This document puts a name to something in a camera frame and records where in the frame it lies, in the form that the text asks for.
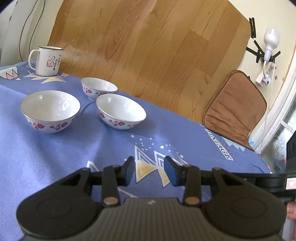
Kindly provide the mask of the person's right hand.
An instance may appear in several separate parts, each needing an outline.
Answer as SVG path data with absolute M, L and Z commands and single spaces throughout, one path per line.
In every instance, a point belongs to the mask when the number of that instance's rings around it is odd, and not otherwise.
M 287 218 L 296 219 L 296 202 L 290 202 L 287 204 Z

